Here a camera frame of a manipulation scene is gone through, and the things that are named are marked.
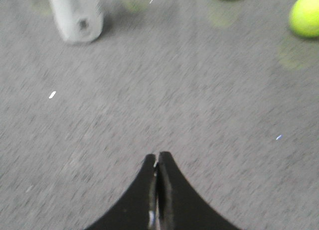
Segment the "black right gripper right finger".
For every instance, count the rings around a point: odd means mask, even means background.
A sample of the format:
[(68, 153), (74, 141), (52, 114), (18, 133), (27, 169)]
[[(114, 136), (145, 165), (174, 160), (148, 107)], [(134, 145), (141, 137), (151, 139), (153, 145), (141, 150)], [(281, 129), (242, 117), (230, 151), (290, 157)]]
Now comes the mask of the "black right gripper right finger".
[(168, 151), (159, 154), (157, 188), (161, 230), (239, 229), (196, 192)]

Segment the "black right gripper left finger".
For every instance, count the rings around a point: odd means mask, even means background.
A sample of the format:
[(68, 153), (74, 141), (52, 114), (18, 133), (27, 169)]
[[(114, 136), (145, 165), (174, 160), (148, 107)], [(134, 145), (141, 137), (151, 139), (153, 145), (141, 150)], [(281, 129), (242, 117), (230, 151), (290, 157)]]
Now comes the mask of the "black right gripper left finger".
[(145, 156), (136, 178), (117, 200), (88, 230), (154, 230), (157, 213), (156, 156)]

